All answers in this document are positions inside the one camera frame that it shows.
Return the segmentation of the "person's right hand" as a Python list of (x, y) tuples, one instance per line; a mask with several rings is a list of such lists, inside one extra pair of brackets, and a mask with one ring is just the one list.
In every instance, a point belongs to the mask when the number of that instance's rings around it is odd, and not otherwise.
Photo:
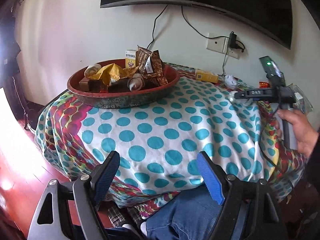
[(307, 117), (297, 109), (293, 111), (279, 109), (277, 115), (292, 125), (297, 140), (297, 151), (309, 158), (316, 146), (319, 133), (311, 126)]

